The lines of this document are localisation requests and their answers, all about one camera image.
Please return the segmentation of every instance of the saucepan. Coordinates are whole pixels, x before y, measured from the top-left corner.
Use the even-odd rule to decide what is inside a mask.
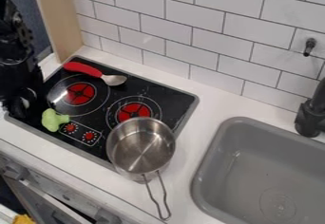
[[[133,118],[122,122],[112,130],[106,142],[107,155],[116,171],[128,179],[145,184],[161,220],[171,216],[161,172],[168,166],[175,148],[175,137],[170,128],[152,118]],[[149,186],[149,181],[154,177],[158,177],[162,185],[166,217],[163,217],[161,206]]]

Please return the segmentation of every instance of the red burner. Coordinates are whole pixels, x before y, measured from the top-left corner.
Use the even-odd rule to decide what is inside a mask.
[[[68,124],[67,126],[66,126],[66,130],[68,131],[68,132],[73,132],[73,131],[75,131],[76,130],[76,125],[75,124],[73,124],[73,123],[70,123],[70,124]]]
[[[120,108],[118,112],[119,122],[127,121],[135,117],[151,117],[150,109],[141,103],[130,103]]]
[[[65,102],[71,105],[83,105],[95,96],[95,87],[91,84],[73,84],[67,88]]]

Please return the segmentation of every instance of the red spoon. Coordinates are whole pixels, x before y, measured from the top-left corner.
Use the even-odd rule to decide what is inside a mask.
[[[102,78],[109,86],[116,86],[126,82],[126,76],[121,75],[104,75],[101,70],[90,65],[79,62],[68,62],[64,64],[64,69],[73,72],[81,72],[92,77]]]

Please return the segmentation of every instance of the sink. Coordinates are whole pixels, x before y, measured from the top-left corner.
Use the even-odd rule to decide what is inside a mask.
[[[191,194],[227,224],[324,223],[325,144],[232,118],[211,142]]]

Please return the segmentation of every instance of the countertop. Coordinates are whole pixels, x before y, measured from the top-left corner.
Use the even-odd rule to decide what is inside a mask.
[[[295,113],[198,84],[90,47],[82,47],[76,54],[199,97],[200,102],[196,110],[177,138],[175,156],[169,167],[162,173],[168,193],[168,203],[173,214],[167,223],[222,223],[206,215],[195,205],[190,195],[190,184],[211,139],[223,121],[242,116],[295,132],[293,124]],[[42,62],[46,76],[58,66],[53,55]],[[115,212],[128,215],[143,224],[161,223],[156,218],[156,208],[143,185],[127,180],[103,166],[6,121],[4,112],[0,117],[0,139],[8,142],[0,145],[1,150],[6,154],[25,161],[39,171],[47,172],[48,175],[82,191],[86,196],[96,199]],[[317,140],[324,142],[324,136],[321,135]],[[159,182],[154,179],[150,185],[155,196],[160,196]]]

